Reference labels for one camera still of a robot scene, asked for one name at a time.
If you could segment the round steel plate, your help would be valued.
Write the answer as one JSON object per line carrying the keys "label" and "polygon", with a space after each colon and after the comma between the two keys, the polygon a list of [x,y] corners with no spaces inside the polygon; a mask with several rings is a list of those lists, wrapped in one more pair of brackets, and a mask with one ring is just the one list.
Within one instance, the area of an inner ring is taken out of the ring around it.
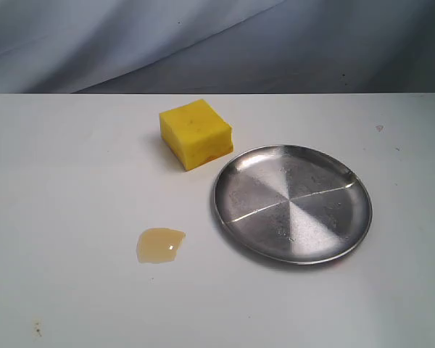
{"label": "round steel plate", "polygon": [[217,175],[210,203],[232,241],[292,265],[348,255],[373,219],[370,194],[351,169],[295,145],[261,146],[233,158]]}

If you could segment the amber liquid spill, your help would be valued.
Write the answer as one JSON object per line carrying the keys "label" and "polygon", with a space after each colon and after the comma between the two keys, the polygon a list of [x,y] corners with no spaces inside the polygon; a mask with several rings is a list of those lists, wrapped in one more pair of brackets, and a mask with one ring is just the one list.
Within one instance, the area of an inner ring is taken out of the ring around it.
{"label": "amber liquid spill", "polygon": [[136,247],[140,263],[160,264],[175,260],[186,234],[170,228],[149,228],[138,238]]}

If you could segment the yellow cube sponge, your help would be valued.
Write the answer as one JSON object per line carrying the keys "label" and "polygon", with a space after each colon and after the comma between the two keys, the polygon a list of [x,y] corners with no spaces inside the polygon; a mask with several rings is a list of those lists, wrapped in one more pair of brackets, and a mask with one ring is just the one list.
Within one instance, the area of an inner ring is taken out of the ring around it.
{"label": "yellow cube sponge", "polygon": [[232,127],[203,99],[159,114],[161,137],[189,171],[233,151]]}

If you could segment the grey-blue backdrop cloth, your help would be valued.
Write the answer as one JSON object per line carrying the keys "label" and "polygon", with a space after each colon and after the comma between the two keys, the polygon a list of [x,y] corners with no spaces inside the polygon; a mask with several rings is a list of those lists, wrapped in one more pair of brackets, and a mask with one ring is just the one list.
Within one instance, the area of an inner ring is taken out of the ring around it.
{"label": "grey-blue backdrop cloth", "polygon": [[435,92],[435,1],[0,1],[0,93]]}

